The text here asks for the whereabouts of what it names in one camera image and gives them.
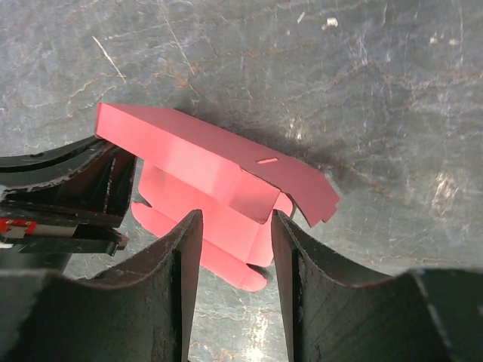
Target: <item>concrete surface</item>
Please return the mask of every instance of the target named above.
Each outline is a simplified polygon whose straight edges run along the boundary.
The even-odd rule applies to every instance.
[[[393,274],[483,263],[479,0],[0,0],[0,14],[2,155],[91,135],[98,102],[175,107],[331,175],[339,211],[310,233],[343,255]],[[154,239],[131,215],[122,231],[128,251],[76,256],[68,274]],[[287,360],[274,276],[246,293],[201,270],[191,360]]]

